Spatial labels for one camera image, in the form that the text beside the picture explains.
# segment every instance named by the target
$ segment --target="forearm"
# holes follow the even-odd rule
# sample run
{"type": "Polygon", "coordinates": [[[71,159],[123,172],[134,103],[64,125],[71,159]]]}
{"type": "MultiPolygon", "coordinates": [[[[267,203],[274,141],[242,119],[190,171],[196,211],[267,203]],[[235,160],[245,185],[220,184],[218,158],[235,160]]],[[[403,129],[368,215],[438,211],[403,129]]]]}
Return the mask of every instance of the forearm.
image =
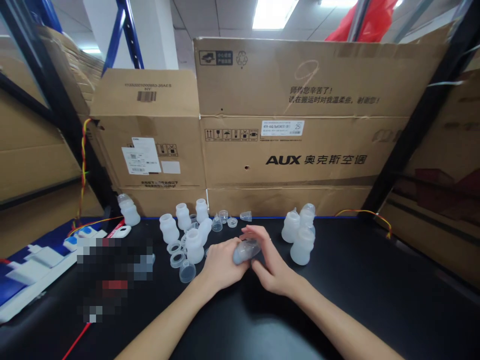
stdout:
{"type": "Polygon", "coordinates": [[[290,298],[319,327],[345,360],[402,359],[370,330],[299,276],[290,298]]]}
{"type": "Polygon", "coordinates": [[[116,357],[116,360],[168,359],[199,310],[214,296],[202,274],[116,357]]]}

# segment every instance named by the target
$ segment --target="white label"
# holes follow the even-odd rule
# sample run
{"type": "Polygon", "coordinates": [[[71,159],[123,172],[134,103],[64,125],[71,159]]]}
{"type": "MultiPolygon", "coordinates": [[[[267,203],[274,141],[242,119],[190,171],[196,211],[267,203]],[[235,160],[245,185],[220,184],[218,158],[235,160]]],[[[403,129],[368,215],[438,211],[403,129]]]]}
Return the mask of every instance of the white label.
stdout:
{"type": "Polygon", "coordinates": [[[180,174],[180,162],[178,161],[162,161],[161,167],[165,174],[180,174]]]}
{"type": "Polygon", "coordinates": [[[305,120],[264,120],[261,136],[302,136],[305,120]]]}
{"type": "Polygon", "coordinates": [[[157,147],[153,137],[132,137],[131,141],[135,149],[143,152],[145,156],[145,168],[148,173],[161,173],[157,147]]]}
{"type": "Polygon", "coordinates": [[[147,160],[141,149],[134,147],[122,147],[128,173],[131,175],[148,175],[147,160]]]}

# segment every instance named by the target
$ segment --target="black table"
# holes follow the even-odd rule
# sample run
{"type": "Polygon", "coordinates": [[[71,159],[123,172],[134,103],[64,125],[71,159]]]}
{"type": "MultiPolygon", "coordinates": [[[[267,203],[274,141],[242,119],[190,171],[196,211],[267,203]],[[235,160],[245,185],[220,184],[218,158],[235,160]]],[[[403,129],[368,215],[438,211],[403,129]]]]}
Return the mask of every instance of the black table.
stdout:
{"type": "MultiPolygon", "coordinates": [[[[291,245],[280,235],[282,219],[253,224],[266,227],[289,266],[406,359],[479,358],[479,307],[437,278],[430,262],[402,252],[364,222],[316,219],[315,247],[306,266],[291,260],[291,245]]],[[[205,248],[240,235],[243,225],[212,231],[205,248]]],[[[135,281],[117,314],[92,324],[70,360],[113,359],[186,287],[179,270],[170,267],[158,220],[143,220],[122,243],[143,247],[150,241],[156,255],[153,280],[135,281]]],[[[196,265],[197,273],[203,264],[196,265]]],[[[0,327],[3,358],[62,358],[84,327],[77,309],[84,293],[78,268],[0,327]]],[[[266,292],[251,270],[200,310],[171,358],[341,359],[295,304],[266,292]]]]}

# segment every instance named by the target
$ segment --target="hand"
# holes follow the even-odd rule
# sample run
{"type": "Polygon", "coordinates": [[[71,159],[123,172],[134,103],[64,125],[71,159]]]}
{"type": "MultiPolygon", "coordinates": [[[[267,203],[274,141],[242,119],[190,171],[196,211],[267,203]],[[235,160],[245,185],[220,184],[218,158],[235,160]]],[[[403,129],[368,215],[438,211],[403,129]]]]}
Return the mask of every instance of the hand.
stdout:
{"type": "Polygon", "coordinates": [[[234,251],[241,242],[235,237],[208,248],[205,265],[198,277],[202,278],[215,294],[239,281],[250,267],[249,261],[240,265],[234,263],[234,251]]]}
{"type": "Polygon", "coordinates": [[[267,268],[256,259],[252,261],[251,268],[258,276],[261,285],[271,293],[291,298],[301,276],[289,268],[282,259],[269,233],[263,226],[257,225],[247,225],[241,231],[243,232],[240,235],[241,240],[256,239],[260,244],[267,268]]]}

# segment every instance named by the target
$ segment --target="red bag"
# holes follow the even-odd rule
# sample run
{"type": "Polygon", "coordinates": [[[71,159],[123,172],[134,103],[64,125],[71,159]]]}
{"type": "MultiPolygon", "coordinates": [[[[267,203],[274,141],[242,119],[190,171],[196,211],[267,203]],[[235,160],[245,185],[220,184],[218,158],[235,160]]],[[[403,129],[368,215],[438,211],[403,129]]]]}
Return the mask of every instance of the red bag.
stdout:
{"type": "MultiPolygon", "coordinates": [[[[392,25],[392,15],[397,0],[371,0],[361,27],[358,41],[379,43],[392,25]]],[[[357,4],[341,20],[338,28],[325,41],[346,42],[354,19],[357,4]]]]}

